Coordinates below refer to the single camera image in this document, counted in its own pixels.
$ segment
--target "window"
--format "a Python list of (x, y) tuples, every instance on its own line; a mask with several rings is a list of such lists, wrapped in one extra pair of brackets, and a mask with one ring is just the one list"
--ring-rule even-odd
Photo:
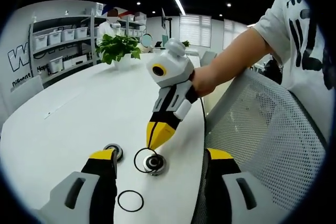
[(223, 49), (230, 45), (239, 34), (245, 32), (247, 29), (247, 26), (244, 24), (225, 19)]
[(185, 15), (180, 17), (180, 41), (191, 45), (210, 47), (211, 17)]

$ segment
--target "oval table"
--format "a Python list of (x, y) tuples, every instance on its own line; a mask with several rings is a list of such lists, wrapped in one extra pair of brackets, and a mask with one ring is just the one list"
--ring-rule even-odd
[[(9, 117), (3, 126), (0, 155), (4, 174), (23, 204), (41, 208), (59, 182), (81, 171), (90, 154), (116, 143), (124, 151), (118, 164), (118, 194), (135, 190), (143, 196), (144, 206), (138, 212), (126, 212), (116, 203), (114, 223), (191, 223), (204, 148), (200, 100), (172, 139), (157, 149), (167, 160), (167, 172), (154, 177), (137, 171), (133, 164), (135, 153), (146, 147), (146, 126), (158, 97), (159, 86), (145, 67), (152, 57), (155, 54), (132, 59), (128, 71), (102, 63), (75, 73)], [(200, 66), (198, 57), (190, 58), (194, 66)], [(139, 166), (143, 155), (139, 155)], [(121, 199), (123, 206), (133, 209), (140, 205), (137, 201), (126, 194)]]

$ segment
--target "white storage box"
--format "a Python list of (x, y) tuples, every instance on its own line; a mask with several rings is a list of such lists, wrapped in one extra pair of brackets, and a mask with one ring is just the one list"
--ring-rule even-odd
[(146, 19), (147, 19), (147, 15), (145, 13), (141, 13), (141, 12), (135, 13), (135, 17), (134, 17), (135, 21), (146, 20)]
[(126, 29), (120, 28), (120, 36), (125, 36)]
[(88, 28), (87, 27), (76, 28), (75, 39), (85, 38), (87, 36), (88, 36)]
[(71, 60), (72, 60), (72, 65), (74, 66), (74, 65), (78, 65), (78, 64), (87, 62), (88, 57), (86, 55), (82, 55), (82, 56), (72, 58)]
[(129, 18), (129, 21), (134, 21), (134, 15), (132, 14), (122, 16), (121, 19), (127, 20), (127, 17)]
[(48, 34), (48, 45), (55, 45), (61, 43), (62, 31), (52, 31)]
[(65, 29), (62, 31), (61, 40), (62, 41), (69, 41), (75, 39), (75, 30), (76, 29)]
[(64, 67), (64, 69), (71, 68), (72, 66), (73, 66), (72, 59), (63, 61), (63, 67)]
[(95, 16), (101, 16), (103, 12), (104, 5), (101, 3), (96, 3), (96, 6), (94, 8), (88, 7), (85, 8), (85, 14), (86, 15), (95, 15)]
[(49, 65), (49, 70), (51, 73), (57, 73), (59, 71), (63, 70), (63, 61), (62, 61), (63, 56), (58, 57), (56, 59), (51, 60), (48, 65)]
[(35, 50), (42, 49), (48, 45), (48, 35), (40, 35), (35, 37)]

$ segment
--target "white pot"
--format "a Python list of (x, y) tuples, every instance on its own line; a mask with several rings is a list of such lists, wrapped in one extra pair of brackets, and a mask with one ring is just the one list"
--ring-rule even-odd
[(127, 70), (131, 68), (131, 54), (125, 54), (120, 61), (114, 62), (115, 67), (118, 70)]

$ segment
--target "black rubber o-ring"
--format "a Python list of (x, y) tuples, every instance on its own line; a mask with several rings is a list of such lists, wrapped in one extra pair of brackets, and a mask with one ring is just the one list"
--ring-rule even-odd
[[(124, 193), (128, 193), (128, 192), (136, 193), (136, 194), (138, 194), (138, 195), (140, 196), (140, 198), (141, 198), (141, 206), (140, 206), (138, 209), (136, 209), (136, 210), (127, 210), (127, 209), (125, 209), (125, 208), (123, 208), (123, 207), (121, 206), (121, 204), (120, 204), (120, 196), (123, 195)], [(134, 190), (126, 190), (126, 191), (122, 191), (122, 192), (118, 195), (118, 200), (117, 200), (117, 202), (118, 202), (119, 207), (120, 207), (122, 210), (126, 211), (126, 212), (137, 212), (137, 211), (140, 211), (140, 210), (143, 208), (143, 205), (144, 205), (144, 200), (143, 200), (142, 195), (141, 195), (140, 193), (138, 193), (137, 191), (134, 191)]]
[(147, 171), (144, 171), (144, 170), (140, 170), (140, 169), (137, 167), (136, 158), (137, 158), (138, 154), (139, 154), (140, 152), (142, 152), (143, 150), (150, 150), (150, 151), (154, 152), (154, 154), (157, 156), (157, 158), (159, 157), (155, 150), (152, 150), (152, 149), (150, 149), (150, 148), (148, 148), (148, 147), (145, 147), (145, 148), (142, 148), (142, 149), (138, 150), (138, 152), (135, 154), (135, 156), (134, 156), (134, 160), (133, 160), (133, 162), (134, 162), (134, 166), (136, 167), (136, 169), (137, 169), (139, 172), (141, 172), (141, 173), (151, 173), (151, 172), (153, 172), (153, 171), (155, 171), (155, 170), (158, 170), (158, 169), (153, 169), (153, 170), (150, 170), (150, 171), (147, 172)]

